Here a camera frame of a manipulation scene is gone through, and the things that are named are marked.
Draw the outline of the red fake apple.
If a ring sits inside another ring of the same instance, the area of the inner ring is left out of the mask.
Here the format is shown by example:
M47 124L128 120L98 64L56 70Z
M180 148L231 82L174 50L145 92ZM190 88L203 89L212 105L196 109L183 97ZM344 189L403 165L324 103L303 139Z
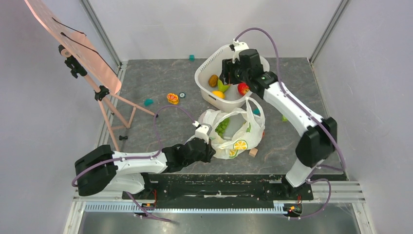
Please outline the red fake apple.
M241 96L245 96L250 91L249 86L244 82L239 83L238 86L237 86L237 89L238 89L238 93Z

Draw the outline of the white plastic bag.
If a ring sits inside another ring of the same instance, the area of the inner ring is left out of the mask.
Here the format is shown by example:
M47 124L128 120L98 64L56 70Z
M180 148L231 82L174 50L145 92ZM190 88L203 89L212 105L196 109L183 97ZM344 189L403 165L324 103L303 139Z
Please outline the white plastic bag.
M213 155L219 159L233 159L239 154L256 148L265 130L265 116L262 106L253 98L247 97L246 108L235 108L231 112L208 109L203 112L198 121L211 125L209 134L210 145L215 150ZM253 114L253 110L259 109L261 115ZM229 118L229 125L224 133L224 138L215 132L218 124L225 118Z

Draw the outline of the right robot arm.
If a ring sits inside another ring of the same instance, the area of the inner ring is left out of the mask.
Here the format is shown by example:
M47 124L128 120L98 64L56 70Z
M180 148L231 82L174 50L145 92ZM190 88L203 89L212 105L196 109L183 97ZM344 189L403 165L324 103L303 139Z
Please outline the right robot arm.
M221 80L227 84L246 83L251 92L283 114L300 135L297 159L281 186L282 195L294 199L313 170L337 150L337 122L311 111L287 90L279 75L265 71L257 50L230 49L232 58L222 61Z

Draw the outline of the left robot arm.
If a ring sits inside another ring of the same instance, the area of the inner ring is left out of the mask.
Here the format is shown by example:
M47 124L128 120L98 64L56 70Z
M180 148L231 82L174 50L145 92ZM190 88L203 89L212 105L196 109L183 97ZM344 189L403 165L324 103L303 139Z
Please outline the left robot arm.
M179 172L198 161L210 162L215 153L209 142L198 137L150 153L128 154L113 151L110 145L101 145L75 162L73 185L80 196L109 190L129 192L145 199L153 192L149 173Z

